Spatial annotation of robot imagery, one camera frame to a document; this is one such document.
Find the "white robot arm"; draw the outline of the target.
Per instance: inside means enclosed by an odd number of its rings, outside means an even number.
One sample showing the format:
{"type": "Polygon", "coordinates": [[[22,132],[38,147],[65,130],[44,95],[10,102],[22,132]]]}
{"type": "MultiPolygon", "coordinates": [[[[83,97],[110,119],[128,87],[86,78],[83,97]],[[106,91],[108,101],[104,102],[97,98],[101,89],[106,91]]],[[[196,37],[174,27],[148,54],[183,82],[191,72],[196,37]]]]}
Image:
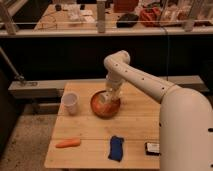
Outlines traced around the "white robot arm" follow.
{"type": "Polygon", "coordinates": [[[204,95],[131,67],[124,50],[104,66],[110,89],[126,80],[160,104],[160,171],[213,171],[213,107],[204,95]]]}

